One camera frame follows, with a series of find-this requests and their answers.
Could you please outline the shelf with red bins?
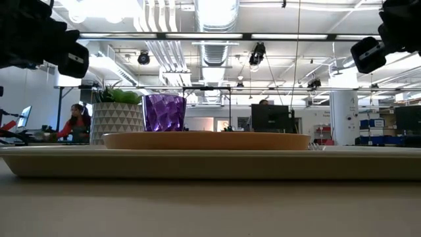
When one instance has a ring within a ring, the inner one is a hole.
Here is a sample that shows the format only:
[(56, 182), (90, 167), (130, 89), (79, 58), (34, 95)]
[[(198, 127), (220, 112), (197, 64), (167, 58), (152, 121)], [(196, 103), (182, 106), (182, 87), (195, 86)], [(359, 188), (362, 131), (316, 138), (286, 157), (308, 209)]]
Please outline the shelf with red bins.
[(329, 145), (332, 142), (332, 131), (330, 124), (314, 125), (313, 142), (318, 145)]

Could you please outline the purple faceted plastic cup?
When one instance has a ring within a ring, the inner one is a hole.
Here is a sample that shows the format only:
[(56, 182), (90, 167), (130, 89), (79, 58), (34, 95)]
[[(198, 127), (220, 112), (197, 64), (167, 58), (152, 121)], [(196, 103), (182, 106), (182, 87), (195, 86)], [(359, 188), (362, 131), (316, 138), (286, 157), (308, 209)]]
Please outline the purple faceted plastic cup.
[(178, 95), (144, 95), (142, 99), (144, 131), (182, 132), (186, 106), (186, 98)]

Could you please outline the lit tilted computer monitor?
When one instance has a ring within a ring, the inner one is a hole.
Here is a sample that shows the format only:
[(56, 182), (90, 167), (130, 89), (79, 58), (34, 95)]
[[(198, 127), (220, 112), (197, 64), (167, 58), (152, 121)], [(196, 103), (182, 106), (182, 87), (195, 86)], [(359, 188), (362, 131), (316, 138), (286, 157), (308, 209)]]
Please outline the lit tilted computer monitor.
[(18, 128), (23, 128), (27, 125), (31, 110), (32, 110), (31, 105), (22, 110), (22, 112), (19, 116), (19, 120), (17, 122)]

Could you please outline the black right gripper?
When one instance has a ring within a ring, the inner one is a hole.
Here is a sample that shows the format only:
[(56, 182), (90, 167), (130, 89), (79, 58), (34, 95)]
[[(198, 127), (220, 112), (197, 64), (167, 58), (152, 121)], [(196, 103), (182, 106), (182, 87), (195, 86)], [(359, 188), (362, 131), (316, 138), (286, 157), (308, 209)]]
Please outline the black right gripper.
[(382, 24), (378, 27), (382, 42), (374, 37), (366, 37), (351, 48), (351, 55), (357, 70), (362, 74), (383, 67), (386, 54), (396, 52), (417, 52), (421, 55), (421, 14), (395, 14), (381, 11)]

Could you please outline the triangle-patterned planter pot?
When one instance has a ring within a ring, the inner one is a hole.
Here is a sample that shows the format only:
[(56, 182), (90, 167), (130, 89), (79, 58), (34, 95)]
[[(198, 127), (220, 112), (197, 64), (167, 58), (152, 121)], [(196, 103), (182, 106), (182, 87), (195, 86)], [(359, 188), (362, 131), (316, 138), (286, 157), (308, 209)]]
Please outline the triangle-patterned planter pot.
[(117, 102), (93, 104), (90, 145), (104, 145), (104, 134), (142, 131), (143, 113), (140, 105)]

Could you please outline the green potted plant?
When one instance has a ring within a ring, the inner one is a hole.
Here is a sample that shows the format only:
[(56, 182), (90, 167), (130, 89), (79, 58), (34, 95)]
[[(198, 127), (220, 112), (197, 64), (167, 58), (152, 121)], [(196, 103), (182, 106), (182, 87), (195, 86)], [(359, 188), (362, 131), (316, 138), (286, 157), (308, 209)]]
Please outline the green potted plant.
[(121, 90), (117, 84), (106, 84), (101, 82), (98, 84), (99, 90), (93, 92), (93, 98), (96, 103), (127, 103), (131, 105), (138, 105), (142, 101), (142, 96), (136, 92)]

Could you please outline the black computer monitor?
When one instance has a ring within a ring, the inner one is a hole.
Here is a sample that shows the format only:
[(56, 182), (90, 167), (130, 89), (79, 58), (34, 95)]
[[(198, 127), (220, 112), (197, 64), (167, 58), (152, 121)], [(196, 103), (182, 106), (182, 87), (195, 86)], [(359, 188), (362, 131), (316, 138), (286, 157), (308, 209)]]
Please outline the black computer monitor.
[(421, 134), (421, 105), (397, 107), (395, 117), (398, 130)]
[(253, 104), (251, 128), (255, 132), (291, 132), (288, 106)]

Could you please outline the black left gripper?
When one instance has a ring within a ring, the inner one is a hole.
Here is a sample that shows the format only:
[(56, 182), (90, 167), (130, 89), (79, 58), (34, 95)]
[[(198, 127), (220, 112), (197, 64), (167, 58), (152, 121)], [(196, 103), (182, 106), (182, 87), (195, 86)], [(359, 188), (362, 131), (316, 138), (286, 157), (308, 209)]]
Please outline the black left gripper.
[(47, 61), (59, 73), (83, 78), (89, 67), (89, 51), (76, 43), (78, 30), (50, 17), (34, 19), (11, 16), (0, 19), (0, 68), (31, 68)]

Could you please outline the white round column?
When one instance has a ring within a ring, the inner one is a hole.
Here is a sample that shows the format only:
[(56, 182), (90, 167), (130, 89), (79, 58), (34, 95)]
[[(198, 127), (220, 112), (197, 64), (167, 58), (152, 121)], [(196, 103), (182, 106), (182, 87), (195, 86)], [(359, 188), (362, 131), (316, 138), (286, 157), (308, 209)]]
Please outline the white round column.
[(335, 145), (355, 145), (360, 136), (356, 68), (330, 74), (330, 125)]

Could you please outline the blue storage bins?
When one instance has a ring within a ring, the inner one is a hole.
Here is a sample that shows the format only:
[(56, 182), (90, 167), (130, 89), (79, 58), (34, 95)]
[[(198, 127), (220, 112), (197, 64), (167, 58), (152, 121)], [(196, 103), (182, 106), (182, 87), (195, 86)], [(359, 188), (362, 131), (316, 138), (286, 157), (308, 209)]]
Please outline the blue storage bins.
[(360, 129), (361, 130), (368, 130), (371, 128), (384, 128), (385, 121), (382, 118), (371, 118), (365, 119), (360, 121)]

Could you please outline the beige plastic tray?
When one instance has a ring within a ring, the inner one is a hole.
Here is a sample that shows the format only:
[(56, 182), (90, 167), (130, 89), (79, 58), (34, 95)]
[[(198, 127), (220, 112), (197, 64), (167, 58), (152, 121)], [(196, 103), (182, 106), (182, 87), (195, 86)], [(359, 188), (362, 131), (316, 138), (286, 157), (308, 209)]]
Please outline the beige plastic tray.
[(3, 147), (0, 158), (20, 177), (421, 181), (421, 149), (398, 147), (251, 151), (54, 145)]

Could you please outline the overhead metal frame bar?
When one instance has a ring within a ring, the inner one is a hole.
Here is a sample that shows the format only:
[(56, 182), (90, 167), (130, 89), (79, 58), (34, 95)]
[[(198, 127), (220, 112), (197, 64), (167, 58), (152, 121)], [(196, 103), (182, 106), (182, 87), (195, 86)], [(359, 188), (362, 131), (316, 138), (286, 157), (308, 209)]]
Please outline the overhead metal frame bar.
[(229, 33), (229, 32), (82, 32), (79, 40), (88, 41), (360, 41), (379, 35), (363, 34), (277, 34), (277, 33)]

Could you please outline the black metal stand frame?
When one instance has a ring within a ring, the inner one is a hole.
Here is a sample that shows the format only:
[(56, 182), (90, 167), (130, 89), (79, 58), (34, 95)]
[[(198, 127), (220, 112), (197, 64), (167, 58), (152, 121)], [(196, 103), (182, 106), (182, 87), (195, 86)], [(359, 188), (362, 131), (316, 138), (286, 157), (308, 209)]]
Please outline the black metal stand frame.
[(182, 97), (187, 98), (185, 92), (186, 90), (190, 90), (194, 92), (195, 90), (200, 91), (214, 91), (218, 90), (219, 92), (226, 90), (228, 92), (228, 101), (229, 101), (229, 120), (228, 120), (228, 127), (232, 130), (232, 88), (230, 86), (184, 86), (182, 87)]
[(66, 121), (70, 118), (70, 115), (67, 114), (67, 111), (63, 111), (63, 108), (70, 107), (71, 104), (63, 105), (63, 100), (71, 97), (70, 102), (72, 104), (78, 103), (84, 109), (82, 112), (89, 112), (91, 115), (91, 108), (93, 103), (95, 102), (94, 93), (99, 89), (99, 87), (94, 85), (80, 85), (80, 86), (55, 86), (55, 89), (59, 90), (59, 98), (58, 98), (58, 105), (57, 105), (57, 118), (56, 118), (56, 127), (55, 130), (59, 131)]

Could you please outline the orange round plate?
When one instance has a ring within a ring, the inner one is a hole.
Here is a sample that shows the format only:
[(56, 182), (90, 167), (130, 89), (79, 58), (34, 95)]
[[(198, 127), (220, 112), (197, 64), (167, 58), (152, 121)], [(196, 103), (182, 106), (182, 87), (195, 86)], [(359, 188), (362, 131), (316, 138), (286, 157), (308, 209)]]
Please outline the orange round plate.
[(123, 132), (104, 134), (108, 149), (306, 150), (310, 136), (266, 132)]

